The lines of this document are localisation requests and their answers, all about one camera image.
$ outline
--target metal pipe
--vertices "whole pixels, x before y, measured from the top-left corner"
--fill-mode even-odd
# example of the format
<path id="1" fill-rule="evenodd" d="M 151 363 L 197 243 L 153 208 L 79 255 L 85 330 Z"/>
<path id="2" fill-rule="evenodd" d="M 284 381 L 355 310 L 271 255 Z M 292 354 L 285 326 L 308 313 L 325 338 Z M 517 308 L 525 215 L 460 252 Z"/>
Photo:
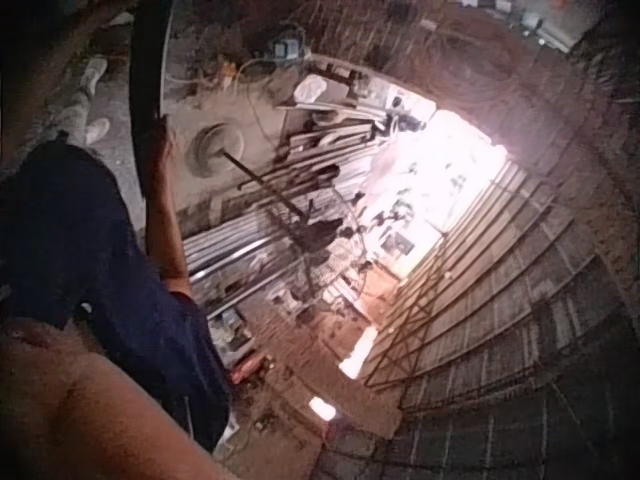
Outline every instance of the metal pipe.
<path id="1" fill-rule="evenodd" d="M 259 175 L 256 175 L 255 173 L 253 173 L 252 170 L 250 170 L 249 168 L 244 166 L 242 163 L 240 163 L 233 155 L 230 155 L 226 150 L 222 149 L 222 150 L 220 150 L 220 153 L 227 160 L 229 160 L 231 163 L 233 163 L 233 165 L 235 165 L 238 169 L 242 170 L 242 172 L 244 172 L 247 176 L 249 176 L 252 180 L 254 180 L 258 185 L 260 185 L 262 188 L 264 188 L 267 192 L 269 192 L 270 194 L 272 194 L 276 198 L 278 198 L 278 200 L 280 200 L 284 205 L 286 205 L 289 210 L 291 210 L 293 213 L 295 213 L 296 216 L 298 216 L 298 218 L 300 218 L 301 221 L 306 221 L 307 220 L 307 215 L 305 215 L 305 213 L 302 210 L 300 210 L 298 207 L 296 207 L 293 204 L 293 202 L 291 202 L 290 200 L 285 198 L 275 188 L 273 188 L 271 185 L 269 185 L 267 182 L 265 182 Z"/>
<path id="2" fill-rule="evenodd" d="M 297 264 L 300 263 L 300 261 L 301 261 L 301 259 L 298 259 L 298 260 L 294 261 L 293 263 L 287 265 L 286 267 L 282 268 L 281 270 L 278 270 L 274 274 L 269 275 L 267 278 L 265 278 L 264 280 L 258 282 L 254 286 L 249 287 L 249 288 L 247 288 L 246 290 L 244 290 L 242 292 L 236 293 L 235 295 L 232 295 L 222 305 L 220 305 L 218 308 L 213 310 L 211 313 L 208 313 L 207 314 L 207 320 L 209 320 L 209 321 L 213 320 L 215 317 L 220 315 L 225 310 L 228 310 L 229 308 L 233 307 L 234 305 L 240 303 L 245 298 L 253 295 L 255 292 L 257 292 L 261 288 L 265 287 L 269 283 L 273 282 L 274 280 L 276 280 L 279 277 L 281 277 L 282 275 L 284 275 L 288 270 L 291 270 L 292 267 L 297 266 Z"/>

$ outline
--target person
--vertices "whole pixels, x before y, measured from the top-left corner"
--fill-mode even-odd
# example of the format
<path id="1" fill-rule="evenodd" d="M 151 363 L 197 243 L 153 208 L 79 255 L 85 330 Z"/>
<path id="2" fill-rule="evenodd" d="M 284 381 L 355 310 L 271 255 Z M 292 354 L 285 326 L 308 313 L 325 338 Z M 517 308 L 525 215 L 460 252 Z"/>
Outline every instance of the person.
<path id="1" fill-rule="evenodd" d="M 1 318 L 62 331 L 86 317 L 104 355 L 212 452 L 228 422 L 230 390 L 189 283 L 171 185 L 172 132 L 162 119 L 146 142 L 147 257 L 115 177 L 87 150 L 108 130 L 104 121 L 86 125 L 106 67 L 104 59 L 89 62 L 55 140 L 36 147 L 2 185 L 10 294 Z"/>

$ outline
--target metal bar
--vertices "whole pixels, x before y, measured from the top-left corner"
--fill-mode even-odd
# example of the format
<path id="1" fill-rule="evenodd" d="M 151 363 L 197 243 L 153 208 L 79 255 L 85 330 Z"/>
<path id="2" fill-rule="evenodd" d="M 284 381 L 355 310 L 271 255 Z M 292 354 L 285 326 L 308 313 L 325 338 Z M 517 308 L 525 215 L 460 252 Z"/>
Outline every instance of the metal bar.
<path id="1" fill-rule="evenodd" d="M 150 188 L 145 136 L 163 112 L 164 70 L 172 16 L 173 0 L 144 0 L 136 10 L 131 35 L 129 114 L 136 171 L 145 197 Z"/>
<path id="2" fill-rule="evenodd" d="M 232 295 L 230 298 L 225 300 L 225 302 L 222 305 L 217 307 L 212 312 L 208 313 L 207 314 L 207 320 L 209 320 L 209 321 L 213 320 L 216 316 L 220 315 L 225 310 L 228 310 L 229 308 L 233 307 L 234 305 L 240 303 L 245 298 L 251 296 L 252 294 L 257 292 L 261 288 L 265 287 L 266 285 L 268 285 L 272 281 L 274 281 L 277 278 L 279 278 L 282 275 L 284 275 L 288 270 L 291 270 L 291 268 L 296 266 L 299 262 L 300 262 L 300 259 L 294 261 L 290 265 L 287 265 L 286 267 L 282 268 L 281 270 L 278 270 L 274 274 L 269 275 L 267 278 L 265 278 L 264 280 L 258 282 L 256 285 L 253 285 L 252 287 L 249 287 L 248 289 L 246 289 L 246 290 L 244 290 L 242 292 L 239 292 L 239 293 L 237 293 L 235 295 Z"/>
<path id="3" fill-rule="evenodd" d="M 234 253 L 232 253 L 231 255 L 223 258 L 219 262 L 216 262 L 213 265 L 205 267 L 202 270 L 198 270 L 193 275 L 191 275 L 189 280 L 191 281 L 192 284 L 196 283 L 196 282 L 200 282 L 200 281 L 204 280 L 206 277 L 208 277 L 209 275 L 211 275 L 212 273 L 214 273 L 215 271 L 226 267 L 230 263 L 234 263 L 234 262 L 236 262 L 238 260 L 241 260 L 241 259 L 247 257 L 248 255 L 251 255 L 256 250 L 264 248 L 264 247 L 267 247 L 267 246 L 271 245 L 272 243 L 276 242 L 277 240 L 278 240 L 278 238 L 263 238 L 263 239 L 260 239 L 258 241 L 255 241 L 255 242 L 253 242 L 253 243 L 251 243 L 251 244 L 249 244 L 249 245 L 247 245 L 247 246 L 245 246 L 243 248 L 240 248 L 239 250 L 237 250 Z"/>
<path id="4" fill-rule="evenodd" d="M 569 221 L 567 223 L 567 225 L 565 225 L 562 230 L 560 230 L 560 232 L 557 234 L 556 236 L 556 240 L 560 237 L 560 235 L 562 235 L 566 229 L 569 227 L 569 225 L 571 225 L 573 223 L 573 220 Z M 502 293 L 504 290 L 506 290 L 511 284 L 513 284 L 515 281 L 517 281 L 518 279 L 520 279 L 520 277 L 522 275 L 524 275 L 526 273 L 526 271 L 531 267 L 531 265 L 533 265 L 533 263 L 535 263 L 536 260 L 538 260 L 542 255 L 544 255 L 553 245 L 554 245 L 555 240 L 550 241 L 549 244 L 547 244 L 547 246 L 545 246 L 542 251 L 540 251 L 528 264 L 526 267 L 522 268 L 513 278 L 511 278 L 507 283 L 505 283 L 502 287 L 494 289 L 493 293 L 491 295 L 489 295 L 481 304 L 479 304 L 474 310 L 467 312 L 467 314 L 462 317 L 459 321 L 457 321 L 455 324 L 450 325 L 446 330 L 440 332 L 440 334 L 434 338 L 432 338 L 431 340 L 429 340 L 429 343 L 423 345 L 423 347 L 426 347 L 428 344 L 433 343 L 435 340 L 437 340 L 438 338 L 442 337 L 443 335 L 445 335 L 447 332 L 449 332 L 450 330 L 452 330 L 454 327 L 457 327 L 458 325 L 462 324 L 463 322 L 467 321 L 469 318 L 471 318 L 476 312 L 478 312 L 481 308 L 483 308 L 484 306 L 486 306 L 489 302 L 493 301 L 493 299 L 495 299 L 500 293 Z M 421 327 L 423 326 L 423 324 L 418 325 L 417 327 L 415 327 L 414 329 L 412 329 L 404 338 L 410 338 L 412 335 L 414 335 Z"/>
<path id="5" fill-rule="evenodd" d="M 560 399 L 560 402 L 564 405 L 564 408 L 566 409 L 567 413 L 571 417 L 571 420 L 573 420 L 573 423 L 576 425 L 576 427 L 578 427 L 578 432 L 580 433 L 582 440 L 584 441 L 585 445 L 587 446 L 591 454 L 594 456 L 594 458 L 600 459 L 600 455 L 598 454 L 598 451 L 593 446 L 593 443 L 591 442 L 586 432 L 584 431 L 582 422 L 576 415 L 576 412 L 571 407 L 571 404 L 569 403 L 569 400 L 567 400 L 567 397 L 565 397 L 564 393 L 562 393 L 562 391 L 560 390 L 560 387 L 558 387 L 556 382 L 554 382 L 553 380 L 549 380 L 549 383 L 551 384 L 551 388 L 553 388 L 558 399 Z"/>
<path id="6" fill-rule="evenodd" d="M 517 179 L 518 174 L 522 171 L 517 167 L 514 167 L 515 170 L 513 172 L 510 173 L 511 178 L 509 178 L 509 180 L 507 180 L 507 184 L 511 185 L 512 182 L 516 182 L 516 181 L 520 181 L 520 183 L 518 184 L 517 187 L 515 188 L 520 188 L 521 185 L 527 180 L 527 175 L 524 174 L 524 176 L 521 179 Z M 500 177 L 500 181 L 504 180 L 508 174 L 507 172 L 508 168 L 505 169 L 505 171 L 502 173 L 502 176 Z M 488 202 L 488 197 L 494 193 L 495 190 L 492 189 L 485 189 L 485 191 L 479 195 L 479 197 L 482 197 L 481 200 L 479 201 L 475 201 L 472 203 L 472 205 L 469 207 L 469 209 L 467 210 L 467 212 L 462 216 L 462 218 L 458 221 L 458 223 L 456 224 L 456 226 L 451 229 L 451 231 L 449 232 L 449 237 L 451 238 L 451 245 L 452 245 L 452 250 L 451 250 L 451 255 L 453 256 L 455 253 L 457 253 L 457 251 L 462 248 L 465 247 L 465 254 L 466 252 L 469 250 L 469 245 L 467 243 L 465 243 L 464 241 L 462 241 L 462 239 L 464 239 L 465 237 L 468 237 L 468 235 L 463 235 L 462 232 L 467 232 L 467 231 L 473 231 L 473 229 L 477 228 L 477 226 L 484 221 L 485 217 L 487 217 L 489 215 L 489 213 L 494 209 L 494 207 L 498 204 L 498 202 L 500 202 L 500 200 L 502 199 L 506 199 L 505 204 L 503 206 L 500 207 L 500 210 L 504 210 L 506 208 L 506 206 L 508 204 L 510 204 L 511 202 L 513 202 L 513 196 L 507 196 L 504 194 L 504 192 L 501 192 L 499 194 L 497 194 L 495 196 L 495 198 L 490 202 Z M 483 209 L 484 212 L 482 212 L 481 215 L 477 215 L 478 211 Z M 481 234 L 483 234 L 484 232 L 486 232 L 486 230 L 491 227 L 493 225 L 493 222 L 489 222 L 487 224 L 487 226 L 480 232 Z M 422 269 L 424 269 L 425 267 L 425 263 L 428 261 L 428 255 L 425 256 L 425 259 L 422 260 L 414 269 L 414 272 L 420 273 L 422 271 Z M 413 289 L 413 282 L 412 280 L 410 280 L 407 284 L 407 290 L 411 291 Z"/>
<path id="7" fill-rule="evenodd" d="M 489 474 L 489 468 L 491 468 L 491 450 L 493 447 L 493 428 L 495 424 L 495 417 L 493 414 L 489 415 L 489 426 L 487 427 L 487 449 L 484 455 L 485 470 L 482 472 L 482 480 L 487 479 Z"/>
<path id="8" fill-rule="evenodd" d="M 444 444 L 444 453 L 442 454 L 442 469 L 440 470 L 440 480 L 444 479 L 444 472 L 447 469 L 447 462 L 449 460 L 449 446 L 451 444 L 451 433 L 453 432 L 453 420 L 449 419 L 449 428 L 447 429 L 447 440 Z"/>
<path id="9" fill-rule="evenodd" d="M 488 267 L 485 268 L 485 271 L 480 273 L 478 275 L 478 278 L 486 275 L 488 272 L 490 272 L 491 270 L 493 270 L 493 268 L 495 267 L 495 265 L 498 263 L 499 260 L 501 260 L 502 258 L 504 258 L 509 252 L 511 252 L 511 250 L 513 250 L 522 240 L 523 238 L 526 236 L 526 234 L 529 232 L 529 230 L 531 230 L 538 222 L 540 217 L 542 217 L 542 215 L 544 215 L 544 213 L 546 212 L 547 208 L 549 208 L 551 205 L 551 200 L 549 202 L 547 202 L 547 204 L 545 204 L 545 208 L 543 210 L 540 210 L 538 212 L 538 214 L 536 215 L 536 217 L 531 220 L 531 222 L 529 222 L 529 224 L 523 229 L 523 231 L 520 233 L 520 235 L 518 236 L 518 238 L 516 238 L 511 245 L 509 245 L 509 247 L 507 247 L 504 252 L 502 252 L 502 254 L 500 254 L 500 256 L 498 258 L 495 259 L 495 261 L 489 265 Z M 524 205 L 526 204 L 526 202 L 524 202 L 522 205 L 520 205 L 517 210 L 509 216 L 509 221 L 505 223 L 505 225 L 499 229 L 496 234 L 493 236 L 492 240 L 495 240 L 496 238 L 498 238 L 498 236 L 500 236 L 504 230 L 511 224 L 511 222 L 513 221 L 513 219 L 522 211 L 522 209 L 524 208 Z M 477 236 L 477 238 L 481 238 L 488 230 L 489 228 L 491 228 L 493 226 L 493 224 L 495 223 L 495 221 L 497 221 L 498 219 L 498 215 L 495 216 L 494 220 L 491 221 L 489 223 L 489 225 L 487 225 L 486 228 L 484 228 L 482 230 L 482 232 Z M 491 245 L 493 243 L 492 242 L 488 242 L 487 245 L 482 248 L 482 249 L 478 249 L 476 250 L 476 256 L 473 258 L 473 260 L 464 268 L 464 270 L 462 270 L 462 272 L 460 272 L 460 275 L 458 275 L 458 278 L 460 278 L 462 276 L 462 274 L 464 274 L 467 270 L 469 270 L 477 261 L 478 259 L 482 256 L 482 254 L 484 254 L 487 250 L 489 250 L 491 248 Z M 450 266 L 448 266 L 447 270 L 451 270 L 453 267 L 455 267 L 460 261 L 462 261 L 462 259 L 467 255 L 467 253 L 469 253 L 473 247 L 475 246 L 475 242 L 468 242 L 467 243 L 467 248 L 465 249 L 464 253 Z M 455 281 L 447 284 L 445 286 L 445 288 L 443 288 L 443 292 L 449 288 L 452 288 L 453 285 L 455 285 Z M 463 294 L 465 294 L 470 288 L 472 287 L 472 285 L 468 286 L 467 288 L 465 288 L 464 290 L 460 291 L 450 302 L 449 304 L 451 304 L 455 299 L 461 297 Z"/>
<path id="10" fill-rule="evenodd" d="M 553 292 L 549 293 L 549 299 L 552 299 L 553 297 L 555 297 L 556 295 L 558 295 L 562 290 L 564 290 L 568 285 L 570 285 L 571 283 L 573 283 L 575 277 L 577 277 L 597 256 L 596 255 L 592 255 L 590 256 L 585 262 L 582 263 L 582 265 L 580 265 L 580 267 L 578 268 L 577 272 L 575 273 L 575 275 L 572 275 L 571 277 L 567 278 L 561 285 L 559 285 Z M 459 354 L 457 354 L 454 357 L 451 357 L 449 359 L 447 359 L 446 362 L 441 363 L 439 365 L 436 365 L 432 368 L 429 369 L 424 369 L 424 370 L 420 370 L 419 372 L 415 373 L 414 376 L 412 378 L 417 378 L 421 375 L 424 375 L 426 373 L 430 373 L 433 370 L 439 369 L 444 367 L 445 365 L 448 365 L 458 359 L 460 359 L 461 357 L 464 357 L 466 355 L 471 354 L 474 350 L 477 350 L 478 348 L 481 348 L 482 346 L 491 343 L 493 341 L 495 341 L 495 339 L 497 339 L 498 337 L 500 337 L 501 335 L 503 335 L 505 332 L 511 330 L 512 328 L 514 328 L 516 325 L 518 325 L 519 323 L 523 322 L 524 320 L 526 320 L 527 318 L 529 318 L 531 315 L 531 311 L 527 310 L 523 313 L 521 313 L 519 316 L 517 316 L 515 318 L 515 320 L 513 320 L 511 323 L 505 324 L 502 326 L 502 328 L 500 328 L 500 330 L 496 331 L 495 334 L 489 338 L 486 338 L 484 340 L 482 340 L 481 342 L 477 343 L 476 345 L 474 345 L 472 348 L 460 352 Z M 414 349 L 413 351 L 409 352 L 409 355 L 412 353 L 415 353 L 417 350 L 420 349 L 424 349 L 425 347 L 427 347 L 428 345 L 430 345 L 431 343 L 433 343 L 434 341 L 436 341 L 437 339 L 441 338 L 443 335 L 445 335 L 449 330 L 451 330 L 451 328 L 448 328 L 447 330 L 445 330 L 444 332 L 442 332 L 440 335 L 438 335 L 437 337 L 434 337 L 433 339 L 431 339 L 427 344 L 423 345 L 420 348 Z M 383 383 L 378 383 L 378 384 L 371 384 L 371 387 L 378 387 L 378 386 L 383 386 L 385 385 L 385 383 L 387 382 L 383 382 Z"/>
<path id="11" fill-rule="evenodd" d="M 547 389 L 542 394 L 542 438 L 540 442 L 540 480 L 544 480 L 547 465 L 547 444 L 549 439 L 549 406 L 547 405 Z"/>
<path id="12" fill-rule="evenodd" d="M 229 160 L 231 163 L 233 163 L 233 165 L 235 165 L 239 170 L 242 170 L 242 172 L 244 172 L 248 177 L 250 177 L 252 180 L 254 180 L 258 185 L 260 185 L 267 192 L 269 192 L 271 195 L 275 196 L 284 205 L 286 205 L 286 207 L 291 212 L 293 212 L 298 218 L 300 218 L 300 220 L 306 221 L 307 215 L 302 210 L 300 210 L 297 206 L 295 206 L 293 204 L 293 202 L 291 202 L 290 200 L 285 198 L 283 195 L 281 195 L 280 192 L 278 192 L 276 189 L 274 189 L 271 185 L 269 185 L 267 182 L 262 180 L 262 178 L 260 178 L 259 175 L 256 175 L 255 173 L 253 173 L 253 171 L 251 171 L 249 168 L 247 168 L 242 163 L 240 163 L 233 155 L 230 155 L 226 150 L 223 149 L 223 150 L 220 151 L 220 153 L 222 153 L 222 155 L 227 160 Z"/>

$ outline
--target sneaker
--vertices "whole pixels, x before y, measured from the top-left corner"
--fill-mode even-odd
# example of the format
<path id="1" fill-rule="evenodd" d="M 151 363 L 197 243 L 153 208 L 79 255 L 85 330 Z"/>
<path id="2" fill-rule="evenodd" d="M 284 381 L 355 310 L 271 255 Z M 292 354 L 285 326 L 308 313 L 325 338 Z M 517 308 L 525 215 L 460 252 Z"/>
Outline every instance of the sneaker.
<path id="1" fill-rule="evenodd" d="M 96 84 L 107 70 L 107 60 L 102 57 L 93 57 L 89 60 L 84 75 L 80 80 L 80 87 L 84 88 L 93 97 L 96 94 Z"/>
<path id="2" fill-rule="evenodd" d="M 85 131 L 85 144 L 89 146 L 102 140 L 109 131 L 109 127 L 111 127 L 111 122 L 108 118 L 99 118 L 91 122 Z"/>

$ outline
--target bare skin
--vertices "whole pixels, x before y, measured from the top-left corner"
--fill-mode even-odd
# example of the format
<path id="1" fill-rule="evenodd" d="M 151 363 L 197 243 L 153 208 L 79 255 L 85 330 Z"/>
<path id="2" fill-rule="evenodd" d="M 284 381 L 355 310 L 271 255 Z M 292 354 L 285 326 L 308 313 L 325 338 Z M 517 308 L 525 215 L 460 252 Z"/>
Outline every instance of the bare skin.
<path id="1" fill-rule="evenodd" d="M 175 134 L 166 117 L 149 137 L 151 158 L 148 172 L 150 191 L 147 198 L 147 255 L 159 267 L 167 290 L 193 298 L 189 271 L 176 217 L 172 188 L 172 168 L 175 158 Z"/>

